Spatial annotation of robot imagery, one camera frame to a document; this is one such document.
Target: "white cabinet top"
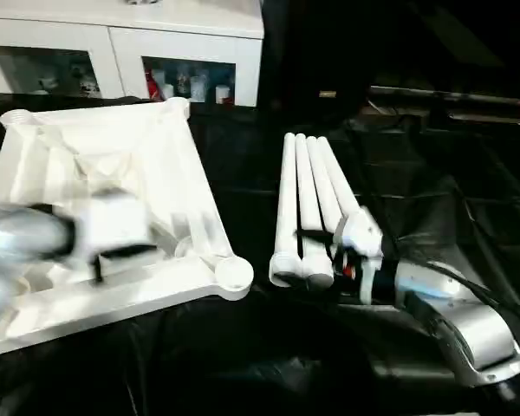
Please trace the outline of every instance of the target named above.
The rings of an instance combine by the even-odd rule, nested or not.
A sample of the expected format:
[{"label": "white cabinet top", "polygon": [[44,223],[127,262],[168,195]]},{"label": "white cabinet top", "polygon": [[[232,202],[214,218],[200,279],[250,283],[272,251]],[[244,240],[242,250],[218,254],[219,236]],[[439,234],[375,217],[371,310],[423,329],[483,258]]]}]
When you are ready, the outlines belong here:
[{"label": "white cabinet top", "polygon": [[133,6],[124,0],[0,0],[0,19],[263,38],[260,0],[161,0]]}]

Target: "red bottle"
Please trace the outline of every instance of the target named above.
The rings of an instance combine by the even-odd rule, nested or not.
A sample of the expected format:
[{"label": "red bottle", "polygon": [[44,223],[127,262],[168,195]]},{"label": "red bottle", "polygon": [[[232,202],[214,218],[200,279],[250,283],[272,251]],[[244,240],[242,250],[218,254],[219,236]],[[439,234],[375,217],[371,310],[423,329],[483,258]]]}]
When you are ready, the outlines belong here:
[{"label": "red bottle", "polygon": [[148,95],[150,95],[150,99],[155,101],[161,101],[158,85],[156,85],[156,81],[153,79],[153,74],[150,69],[147,69],[145,71],[145,77],[146,86],[148,87]]}]

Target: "cabinet door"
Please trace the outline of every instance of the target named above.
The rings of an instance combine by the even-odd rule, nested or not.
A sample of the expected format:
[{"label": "cabinet door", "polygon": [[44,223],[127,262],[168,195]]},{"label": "cabinet door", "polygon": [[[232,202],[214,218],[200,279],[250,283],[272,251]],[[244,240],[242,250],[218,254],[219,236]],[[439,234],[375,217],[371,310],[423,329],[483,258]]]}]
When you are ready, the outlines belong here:
[{"label": "cabinet door", "polygon": [[0,19],[0,93],[123,96],[107,27]]},{"label": "cabinet door", "polygon": [[259,39],[122,28],[110,36],[127,95],[257,104]]}]

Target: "white plastic tray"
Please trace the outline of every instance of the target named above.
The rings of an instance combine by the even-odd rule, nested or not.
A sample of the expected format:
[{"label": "white plastic tray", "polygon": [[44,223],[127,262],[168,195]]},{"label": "white plastic tray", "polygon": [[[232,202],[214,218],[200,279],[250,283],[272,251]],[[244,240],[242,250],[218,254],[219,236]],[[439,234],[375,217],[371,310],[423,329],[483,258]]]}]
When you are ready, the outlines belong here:
[{"label": "white plastic tray", "polygon": [[233,254],[188,116],[188,102],[177,98],[3,116],[0,204],[45,202],[69,211],[66,200],[121,186],[146,202],[172,250],[114,264],[100,286],[87,268],[44,264],[19,276],[22,293],[0,319],[0,354],[203,296],[246,296],[253,270]]}]

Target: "table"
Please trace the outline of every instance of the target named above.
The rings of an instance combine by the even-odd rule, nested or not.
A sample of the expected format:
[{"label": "table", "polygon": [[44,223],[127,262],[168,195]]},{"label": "table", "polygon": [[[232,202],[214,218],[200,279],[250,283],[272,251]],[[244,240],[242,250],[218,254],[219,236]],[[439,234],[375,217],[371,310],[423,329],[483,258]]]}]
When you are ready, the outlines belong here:
[{"label": "table", "polygon": [[[131,102],[0,94],[0,114]],[[360,202],[393,236],[386,254],[449,262],[520,302],[520,128],[387,123],[305,133],[328,136]],[[0,356],[0,414],[423,414],[481,404],[407,315],[268,283],[289,129],[277,114],[193,105],[190,125],[234,251],[255,269],[251,292]]]}]

